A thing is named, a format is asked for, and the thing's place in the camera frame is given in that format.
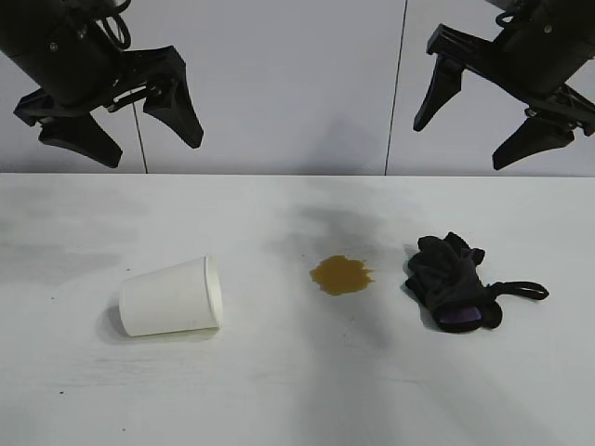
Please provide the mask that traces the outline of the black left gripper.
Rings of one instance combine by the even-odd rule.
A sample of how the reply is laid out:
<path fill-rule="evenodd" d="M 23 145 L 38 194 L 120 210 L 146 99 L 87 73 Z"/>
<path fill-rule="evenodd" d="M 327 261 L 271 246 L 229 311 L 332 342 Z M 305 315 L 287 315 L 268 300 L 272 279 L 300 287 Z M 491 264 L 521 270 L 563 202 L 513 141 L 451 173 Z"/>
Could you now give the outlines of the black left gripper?
<path fill-rule="evenodd" d="M 143 111 L 169 127 L 190 148 L 202 128 L 190 97 L 186 64 L 167 46 L 132 50 L 122 19 L 128 2 L 4 1 L 1 50 L 38 85 L 14 113 L 40 124 L 42 144 L 116 168 L 122 150 L 91 113 L 116 112 L 143 100 Z"/>

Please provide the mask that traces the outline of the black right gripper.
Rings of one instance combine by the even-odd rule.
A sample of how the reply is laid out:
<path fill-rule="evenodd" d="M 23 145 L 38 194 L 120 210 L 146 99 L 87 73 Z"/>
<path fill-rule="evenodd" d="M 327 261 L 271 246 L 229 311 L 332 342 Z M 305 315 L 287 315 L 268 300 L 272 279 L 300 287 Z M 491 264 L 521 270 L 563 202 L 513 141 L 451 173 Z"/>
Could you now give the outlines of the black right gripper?
<path fill-rule="evenodd" d="M 501 31 L 492 41 L 438 25 L 427 43 L 436 60 L 413 129 L 421 132 L 461 91 L 463 71 L 469 70 L 526 104 L 535 117 L 496 149 L 495 170 L 565 148 L 576 127 L 593 134 L 593 103 L 566 84 L 594 57 L 593 2 L 512 1 L 496 24 Z"/>

